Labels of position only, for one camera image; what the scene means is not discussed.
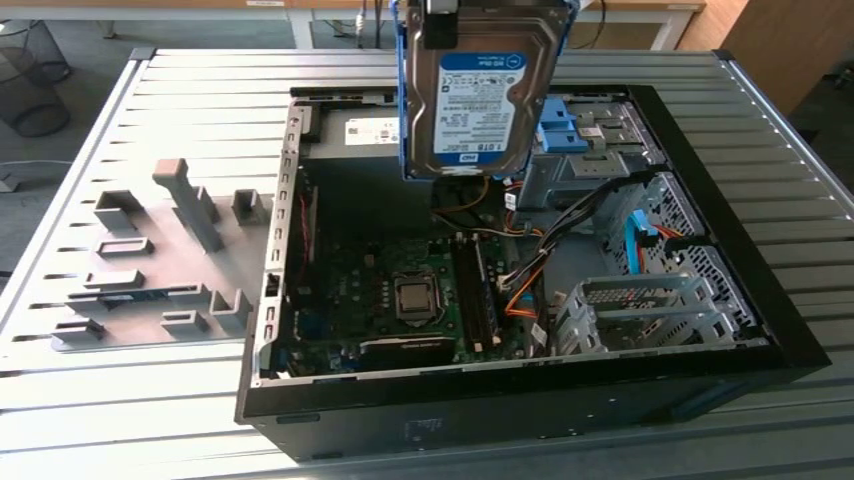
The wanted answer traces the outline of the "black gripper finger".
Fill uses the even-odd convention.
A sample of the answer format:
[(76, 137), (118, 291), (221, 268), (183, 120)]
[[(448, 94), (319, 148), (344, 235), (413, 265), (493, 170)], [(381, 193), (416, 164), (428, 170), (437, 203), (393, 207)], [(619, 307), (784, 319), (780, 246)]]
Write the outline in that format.
[(421, 2), (421, 34), (425, 49), (456, 48), (459, 7), (459, 0)]

